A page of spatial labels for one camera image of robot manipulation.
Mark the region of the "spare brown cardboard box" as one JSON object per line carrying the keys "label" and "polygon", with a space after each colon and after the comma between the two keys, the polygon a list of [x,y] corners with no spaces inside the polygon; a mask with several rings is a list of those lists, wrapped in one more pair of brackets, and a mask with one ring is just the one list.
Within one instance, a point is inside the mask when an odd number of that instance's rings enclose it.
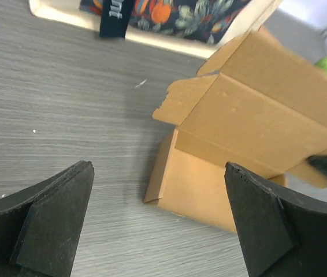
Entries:
{"label": "spare brown cardboard box", "polygon": [[318,188],[307,157],[327,154],[327,73],[266,29],[233,38],[177,80],[153,118],[174,125],[161,143],[144,202],[235,231],[224,181],[235,162],[279,185]]}

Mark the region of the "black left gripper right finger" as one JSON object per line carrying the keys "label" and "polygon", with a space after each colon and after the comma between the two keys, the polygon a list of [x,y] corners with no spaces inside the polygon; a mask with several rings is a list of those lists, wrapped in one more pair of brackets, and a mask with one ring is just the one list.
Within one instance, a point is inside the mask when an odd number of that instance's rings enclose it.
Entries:
{"label": "black left gripper right finger", "polygon": [[249,276],[327,276],[327,202],[232,162],[225,184]]}

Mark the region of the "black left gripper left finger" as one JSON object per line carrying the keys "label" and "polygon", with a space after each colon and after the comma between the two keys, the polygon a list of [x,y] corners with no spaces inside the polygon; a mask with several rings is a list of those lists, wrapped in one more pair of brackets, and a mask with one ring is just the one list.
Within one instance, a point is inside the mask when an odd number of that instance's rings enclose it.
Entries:
{"label": "black left gripper left finger", "polygon": [[70,276],[94,182],[79,161],[0,199],[0,276]]}

